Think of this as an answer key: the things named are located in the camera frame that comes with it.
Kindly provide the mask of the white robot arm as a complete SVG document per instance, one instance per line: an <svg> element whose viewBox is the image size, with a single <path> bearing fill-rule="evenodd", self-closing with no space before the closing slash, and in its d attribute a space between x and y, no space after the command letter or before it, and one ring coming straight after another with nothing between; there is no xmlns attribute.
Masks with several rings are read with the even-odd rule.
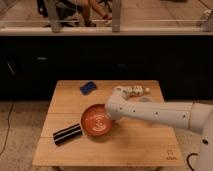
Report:
<svg viewBox="0 0 213 171"><path fill-rule="evenodd" d="M141 119L201 135L195 171L213 171L213 105L193 102L137 102L130 97L149 92L142 86L117 86L105 104L112 120Z"/></svg>

